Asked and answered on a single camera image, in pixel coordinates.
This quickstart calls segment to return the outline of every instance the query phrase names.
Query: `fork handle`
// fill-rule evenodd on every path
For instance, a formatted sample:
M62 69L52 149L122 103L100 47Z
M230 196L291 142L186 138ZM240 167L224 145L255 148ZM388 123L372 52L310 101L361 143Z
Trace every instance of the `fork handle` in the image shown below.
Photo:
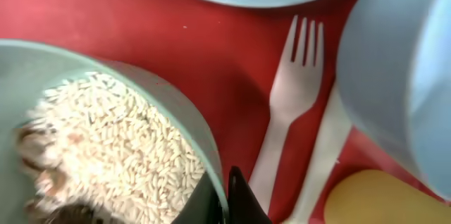
M249 186L266 214L271 203L277 169L290 124L271 116L259 157L249 180Z

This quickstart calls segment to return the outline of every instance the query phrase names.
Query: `red table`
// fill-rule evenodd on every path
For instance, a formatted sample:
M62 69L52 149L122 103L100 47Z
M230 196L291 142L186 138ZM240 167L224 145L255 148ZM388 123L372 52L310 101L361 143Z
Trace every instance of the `red table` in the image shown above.
M0 0L0 38L29 39L90 56L125 61L172 82L209 123L225 178L232 165L249 178L269 121L268 96L292 17L325 25L326 61L319 99L291 127L269 215L290 215L306 173L335 77L340 34L356 0L320 0L252 10L200 0ZM424 189L354 130L311 223L323 223L324 196L347 175L377 168Z

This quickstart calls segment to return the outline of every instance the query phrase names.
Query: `red surface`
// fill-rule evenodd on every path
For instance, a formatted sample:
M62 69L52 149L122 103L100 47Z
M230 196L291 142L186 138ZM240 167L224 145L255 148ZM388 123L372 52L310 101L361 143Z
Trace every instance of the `red surface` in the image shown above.
M249 178L269 121L269 92L292 17L323 21L323 85L315 106L292 125L285 143L269 213L278 223L290 215L299 194L334 81L340 34L355 1L250 10L200 0L0 0L0 38L46 42L160 75L206 118L225 178L232 165ZM323 222L323 201L331 187L366 168L423 188L353 131L311 223Z

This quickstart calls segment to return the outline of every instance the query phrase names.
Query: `light green bowl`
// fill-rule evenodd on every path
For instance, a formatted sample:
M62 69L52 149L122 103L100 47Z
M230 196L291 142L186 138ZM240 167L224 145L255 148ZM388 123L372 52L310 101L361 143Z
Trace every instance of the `light green bowl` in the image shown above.
M86 71L108 73L136 89L180 128L204 162L227 216L221 162L213 135L201 113L178 89L152 73L121 62L100 62L46 44L0 39L0 223L27 223L23 206L35 193L30 179L19 171L13 129L27 121L25 112L36 104L44 89ZM201 205L210 204L209 199L197 200Z

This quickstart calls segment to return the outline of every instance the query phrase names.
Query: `cutlery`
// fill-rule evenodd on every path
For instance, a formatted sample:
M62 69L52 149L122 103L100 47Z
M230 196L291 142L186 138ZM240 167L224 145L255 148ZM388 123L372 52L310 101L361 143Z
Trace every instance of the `cutlery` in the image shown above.
M296 118L314 105L323 75L323 23L318 24L315 42L315 21L310 21L307 36L307 19L302 19L297 50L292 60L296 29L297 15L293 18L280 58L269 98L271 119L249 180L249 186L265 213L268 213L271 203L288 129Z
M326 110L316 137L307 175L295 209L284 224L308 224L316 202L345 145L352 128L343 107L337 85L330 92Z

